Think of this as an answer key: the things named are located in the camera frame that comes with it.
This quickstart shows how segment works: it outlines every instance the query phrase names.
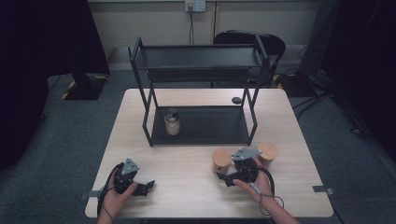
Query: chair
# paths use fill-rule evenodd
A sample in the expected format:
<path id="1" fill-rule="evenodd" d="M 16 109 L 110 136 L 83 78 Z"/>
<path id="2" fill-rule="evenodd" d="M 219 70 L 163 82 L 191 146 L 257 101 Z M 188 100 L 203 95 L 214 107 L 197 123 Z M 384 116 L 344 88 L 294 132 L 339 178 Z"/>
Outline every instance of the chair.
<path id="1" fill-rule="evenodd" d="M 253 44 L 255 35 L 258 35 L 260 37 L 267 54 L 269 56 L 276 56 L 276 59 L 270 67 L 269 76 L 264 80 L 262 84 L 263 86 L 265 85 L 266 88 L 271 88 L 277 64 L 286 49 L 285 42 L 283 42 L 282 39 L 275 35 L 261 34 L 249 31 L 230 30 L 216 35 L 213 44 Z M 252 70 L 252 75 L 247 80 L 248 83 L 256 83 L 258 75 L 258 70 Z M 213 84 L 214 81 L 211 82 L 210 88 L 213 88 Z"/>

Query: black metal shelf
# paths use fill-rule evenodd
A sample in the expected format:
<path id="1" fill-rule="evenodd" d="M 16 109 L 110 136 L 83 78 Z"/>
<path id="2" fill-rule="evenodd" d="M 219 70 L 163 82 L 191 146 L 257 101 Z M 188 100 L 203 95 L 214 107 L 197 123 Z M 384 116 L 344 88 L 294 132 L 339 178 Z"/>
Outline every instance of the black metal shelf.
<path id="1" fill-rule="evenodd" d="M 146 109 L 143 130 L 151 146 L 251 144 L 258 126 L 254 105 L 269 69 L 269 58 L 259 37 L 256 36 L 252 45 L 201 46 L 143 46 L 138 37 L 131 54 L 131 65 Z M 257 85 L 253 97 L 246 85 L 240 97 L 241 105 L 159 106 L 157 102 L 154 83 L 212 80 L 247 83 L 253 68 L 260 69 Z M 148 97 L 143 90 L 140 70 L 145 70 L 148 76 Z M 156 111 L 150 134 L 147 122 L 151 100 Z M 244 112 L 246 100 L 253 120 L 250 132 Z M 179 111 L 181 120 L 180 133 L 174 136 L 167 134 L 162 113 L 171 107 Z"/>

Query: cork lid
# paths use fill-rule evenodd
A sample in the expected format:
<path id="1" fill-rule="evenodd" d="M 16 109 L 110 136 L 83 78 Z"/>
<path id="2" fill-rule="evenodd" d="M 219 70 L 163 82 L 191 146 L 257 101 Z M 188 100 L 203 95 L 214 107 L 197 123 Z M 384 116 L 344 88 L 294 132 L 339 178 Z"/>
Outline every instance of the cork lid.
<path id="1" fill-rule="evenodd" d="M 277 148 L 272 143 L 261 143 L 258 149 L 262 151 L 262 157 L 268 161 L 273 160 L 277 156 Z"/>
<path id="2" fill-rule="evenodd" d="M 231 163 L 231 153 L 226 148 L 218 148 L 212 153 L 212 161 L 217 166 L 227 166 Z"/>

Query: wooden tabletop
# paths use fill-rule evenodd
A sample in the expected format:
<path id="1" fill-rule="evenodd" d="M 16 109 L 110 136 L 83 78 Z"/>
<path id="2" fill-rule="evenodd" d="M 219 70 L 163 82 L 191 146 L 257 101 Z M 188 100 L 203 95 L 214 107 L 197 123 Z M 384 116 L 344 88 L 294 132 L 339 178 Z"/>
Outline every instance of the wooden tabletop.
<path id="1" fill-rule="evenodd" d="M 159 105 L 231 105 L 242 96 L 239 89 L 158 89 Z M 268 142 L 278 154 L 268 170 L 276 185 L 276 196 L 294 217 L 330 217 L 332 206 L 322 186 L 304 137 L 286 93 L 277 89 L 260 90 L 255 105 L 259 123 L 250 147 L 230 146 L 154 146 L 143 132 L 144 107 L 137 89 L 125 92 L 106 152 L 92 190 L 99 190 L 112 168 L 126 158 L 140 166 L 134 181 L 155 180 L 147 197 L 131 197 L 120 212 L 130 218 L 257 218 L 259 206 L 238 187 L 227 188 L 212 172 L 212 153 L 225 147 L 231 154 L 240 148 L 257 148 Z M 150 109 L 150 118 L 155 108 Z M 251 122 L 247 116 L 247 126 Z M 97 199 L 90 198 L 86 215 L 96 217 Z"/>

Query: gray carpet floor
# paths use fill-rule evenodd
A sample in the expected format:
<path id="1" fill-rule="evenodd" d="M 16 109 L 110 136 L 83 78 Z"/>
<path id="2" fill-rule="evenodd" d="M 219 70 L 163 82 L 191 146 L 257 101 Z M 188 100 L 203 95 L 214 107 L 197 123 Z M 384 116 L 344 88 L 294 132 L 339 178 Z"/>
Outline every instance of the gray carpet floor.
<path id="1" fill-rule="evenodd" d="M 65 101 L 71 76 L 51 77 L 40 125 L 21 161 L 0 172 L 0 223 L 95 223 L 85 216 L 80 199 L 93 185 L 122 96 L 136 88 L 131 71 L 114 71 L 97 101 Z M 208 88 L 209 83 L 171 84 L 162 88 Z M 217 84 L 232 88 L 235 84 Z M 290 98 L 297 105 L 307 98 Z M 298 113 L 304 106 L 295 109 Z M 304 138 L 326 188 L 334 215 L 299 218 L 303 223 L 394 223 L 394 163 L 375 138 L 350 132 L 353 119 L 331 97 L 299 119 Z M 120 219 L 116 223 L 139 223 Z M 196 223 L 196 220 L 151 220 L 149 223 Z M 223 220 L 222 223 L 263 223 Z"/>

